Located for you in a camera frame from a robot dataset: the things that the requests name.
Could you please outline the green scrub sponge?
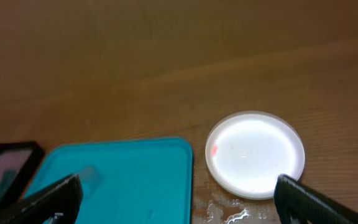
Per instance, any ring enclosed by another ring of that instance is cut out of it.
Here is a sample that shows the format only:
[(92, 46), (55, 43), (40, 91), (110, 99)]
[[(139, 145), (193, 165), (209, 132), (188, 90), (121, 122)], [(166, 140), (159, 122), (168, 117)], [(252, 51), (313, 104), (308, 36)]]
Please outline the green scrub sponge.
[(17, 172), (13, 169), (8, 169), (3, 172), (2, 178), (0, 180), (0, 200), (3, 198), (4, 194), (14, 181), (16, 174)]

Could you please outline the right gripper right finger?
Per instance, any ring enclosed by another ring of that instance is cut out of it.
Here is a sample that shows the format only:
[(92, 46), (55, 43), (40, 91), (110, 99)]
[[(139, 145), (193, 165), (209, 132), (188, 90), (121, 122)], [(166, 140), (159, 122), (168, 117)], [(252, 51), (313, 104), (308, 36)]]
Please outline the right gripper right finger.
[(281, 174), (273, 194), (281, 223), (356, 224), (358, 213)]

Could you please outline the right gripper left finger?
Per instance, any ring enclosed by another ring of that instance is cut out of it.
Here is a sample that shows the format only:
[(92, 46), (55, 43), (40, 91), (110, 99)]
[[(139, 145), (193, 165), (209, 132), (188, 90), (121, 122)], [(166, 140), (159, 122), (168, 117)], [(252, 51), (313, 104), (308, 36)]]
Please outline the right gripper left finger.
[(0, 210), (0, 224), (74, 223), (80, 211), (83, 189), (78, 174), (68, 175), (33, 195)]

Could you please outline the white plate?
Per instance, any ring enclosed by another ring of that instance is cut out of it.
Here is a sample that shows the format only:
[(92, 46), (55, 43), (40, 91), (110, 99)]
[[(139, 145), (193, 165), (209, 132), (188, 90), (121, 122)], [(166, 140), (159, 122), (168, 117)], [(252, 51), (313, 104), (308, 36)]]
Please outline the white plate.
[(238, 197), (273, 197), (278, 176), (299, 180), (305, 168), (303, 142), (285, 120), (263, 111), (243, 111), (220, 120), (205, 145), (210, 174)]

